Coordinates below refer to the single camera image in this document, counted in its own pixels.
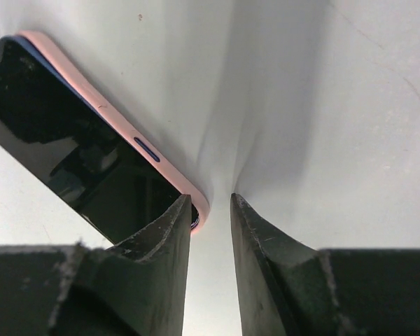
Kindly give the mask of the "pink phone case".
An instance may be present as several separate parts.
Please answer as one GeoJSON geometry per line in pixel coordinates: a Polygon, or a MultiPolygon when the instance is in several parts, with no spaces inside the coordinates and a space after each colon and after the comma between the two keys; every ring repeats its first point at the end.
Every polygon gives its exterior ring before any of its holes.
{"type": "Polygon", "coordinates": [[[192,222],[191,232],[197,233],[209,216],[210,206],[204,194],[190,182],[140,131],[113,106],[58,45],[42,32],[21,30],[16,33],[32,44],[41,56],[65,80],[67,85],[89,104],[94,112],[141,154],[180,193],[190,195],[197,210],[197,219],[192,222]]]}

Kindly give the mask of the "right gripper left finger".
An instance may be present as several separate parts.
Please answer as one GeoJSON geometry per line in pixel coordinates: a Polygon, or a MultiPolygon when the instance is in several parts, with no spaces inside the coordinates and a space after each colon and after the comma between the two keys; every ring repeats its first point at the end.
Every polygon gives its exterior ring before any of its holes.
{"type": "Polygon", "coordinates": [[[191,198],[108,249],[0,246],[0,335],[180,335],[191,198]]]}

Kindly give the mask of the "blue-edged black phone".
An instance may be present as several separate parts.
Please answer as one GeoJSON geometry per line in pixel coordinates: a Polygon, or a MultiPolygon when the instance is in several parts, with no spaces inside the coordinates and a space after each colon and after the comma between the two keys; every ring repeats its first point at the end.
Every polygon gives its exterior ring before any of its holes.
{"type": "Polygon", "coordinates": [[[0,146],[110,242],[160,217],[180,195],[190,224],[203,194],[44,34],[0,38],[0,146]]]}

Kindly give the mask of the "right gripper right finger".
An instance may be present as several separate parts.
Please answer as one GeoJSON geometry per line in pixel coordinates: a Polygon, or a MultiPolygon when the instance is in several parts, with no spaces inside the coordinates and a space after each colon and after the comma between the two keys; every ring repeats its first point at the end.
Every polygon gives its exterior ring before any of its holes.
{"type": "Polygon", "coordinates": [[[230,199],[244,335],[420,335],[420,248],[314,250],[230,199]]]}

